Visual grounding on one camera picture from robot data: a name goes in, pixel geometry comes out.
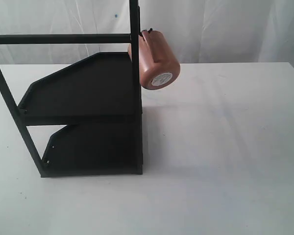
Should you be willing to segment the copper pink mug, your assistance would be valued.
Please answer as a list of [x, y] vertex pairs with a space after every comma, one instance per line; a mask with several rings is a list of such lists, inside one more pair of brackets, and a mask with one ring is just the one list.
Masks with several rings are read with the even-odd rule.
[[139, 36], [139, 80], [147, 90], [159, 90], [173, 83], [180, 74], [180, 63], [164, 35], [153, 30]]

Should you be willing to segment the black metal shelf rack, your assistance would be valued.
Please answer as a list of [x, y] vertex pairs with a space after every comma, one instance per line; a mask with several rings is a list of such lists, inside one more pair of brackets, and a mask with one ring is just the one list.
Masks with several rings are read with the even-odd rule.
[[125, 34], [0, 35], [0, 45], [129, 44], [99, 52], [30, 84], [16, 103], [0, 69], [0, 93], [43, 178], [143, 173], [138, 41], [140, 8]]

